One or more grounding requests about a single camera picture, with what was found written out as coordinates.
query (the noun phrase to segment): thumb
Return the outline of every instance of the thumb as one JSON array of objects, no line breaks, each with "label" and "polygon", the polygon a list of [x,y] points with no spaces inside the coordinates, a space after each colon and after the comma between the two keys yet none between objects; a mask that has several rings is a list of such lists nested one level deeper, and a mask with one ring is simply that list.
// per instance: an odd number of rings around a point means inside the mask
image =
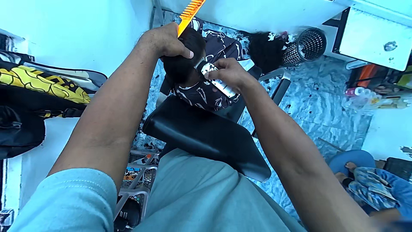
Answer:
[{"label": "thumb", "polygon": [[219,79],[221,80],[223,77],[224,69],[216,70],[216,71],[210,71],[205,74],[205,78],[208,80],[215,80]]},{"label": "thumb", "polygon": [[182,55],[184,58],[187,58],[187,59],[193,58],[194,53],[190,51],[187,47],[185,47],[182,42],[181,42],[181,45],[182,46],[181,46],[180,55]]}]

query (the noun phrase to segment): black chair backrest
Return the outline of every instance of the black chair backrest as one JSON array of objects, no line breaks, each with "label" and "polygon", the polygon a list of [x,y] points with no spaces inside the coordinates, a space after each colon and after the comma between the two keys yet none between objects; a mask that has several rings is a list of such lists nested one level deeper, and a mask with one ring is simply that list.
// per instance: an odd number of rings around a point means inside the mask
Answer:
[{"label": "black chair backrest", "polygon": [[143,132],[195,156],[229,164],[265,182],[271,171],[243,126],[169,96],[146,119]]}]

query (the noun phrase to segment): barber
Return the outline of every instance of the barber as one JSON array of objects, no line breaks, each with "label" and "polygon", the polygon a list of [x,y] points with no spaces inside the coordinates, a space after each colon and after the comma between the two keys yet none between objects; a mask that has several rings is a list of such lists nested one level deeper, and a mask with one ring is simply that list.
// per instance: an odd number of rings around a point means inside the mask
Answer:
[{"label": "barber", "polygon": [[[161,56],[193,57],[176,23],[145,32],[96,93],[59,158],[9,231],[113,231],[113,211],[132,140]],[[369,231],[315,144],[235,59],[221,79],[246,101],[262,148],[309,231]],[[159,163],[147,213],[135,231],[305,231],[229,165],[175,149]]]}]

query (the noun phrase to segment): barber's arm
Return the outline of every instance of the barber's arm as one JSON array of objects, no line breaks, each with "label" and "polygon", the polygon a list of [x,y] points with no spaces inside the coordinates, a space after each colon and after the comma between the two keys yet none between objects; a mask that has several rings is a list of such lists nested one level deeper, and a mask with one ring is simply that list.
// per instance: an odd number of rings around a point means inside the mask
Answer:
[{"label": "barber's arm", "polygon": [[345,192],[300,126],[235,59],[220,59],[215,65],[220,70],[206,78],[221,79],[242,94],[266,157],[309,231],[371,230],[368,215]]},{"label": "barber's arm", "polygon": [[171,23],[145,32],[130,55],[95,94],[49,175],[71,168],[108,174],[119,190],[132,140],[146,106],[160,56],[193,57]]}]

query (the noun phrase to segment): foot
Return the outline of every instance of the foot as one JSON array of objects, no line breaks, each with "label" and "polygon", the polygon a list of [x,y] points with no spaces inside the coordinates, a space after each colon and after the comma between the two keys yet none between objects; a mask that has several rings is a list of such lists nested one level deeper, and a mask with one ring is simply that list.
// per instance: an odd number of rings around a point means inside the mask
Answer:
[{"label": "foot", "polygon": [[337,180],[342,184],[343,180],[348,178],[344,173],[342,172],[338,172],[335,174],[335,177],[337,178]]},{"label": "foot", "polygon": [[345,167],[348,168],[350,172],[353,172],[355,170],[355,168],[357,168],[356,164],[354,164],[352,162],[346,163]]}]

